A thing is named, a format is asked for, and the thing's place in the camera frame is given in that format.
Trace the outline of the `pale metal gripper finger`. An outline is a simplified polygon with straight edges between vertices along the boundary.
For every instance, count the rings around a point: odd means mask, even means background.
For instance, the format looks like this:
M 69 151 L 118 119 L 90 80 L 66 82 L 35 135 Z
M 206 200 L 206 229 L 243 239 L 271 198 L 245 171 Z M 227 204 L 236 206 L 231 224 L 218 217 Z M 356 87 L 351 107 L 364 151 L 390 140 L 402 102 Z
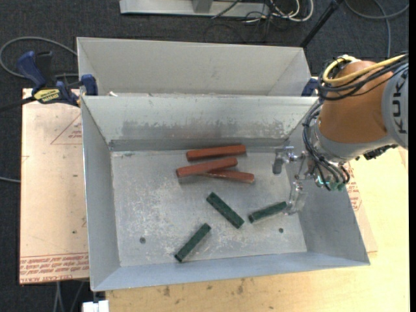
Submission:
M 287 215 L 293 215 L 300 211 L 306 200 L 306 192 L 304 190 L 304 180 L 300 178 L 298 174 L 295 174 L 291 178 L 291 189 L 289 193 L 289 198 L 287 201 L 287 208 L 285 213 Z
M 274 149 L 275 157 L 274 162 L 272 164 L 272 173 L 274 175 L 281 174 L 283 166 L 294 161 L 293 150 L 293 146 L 283 146 Z

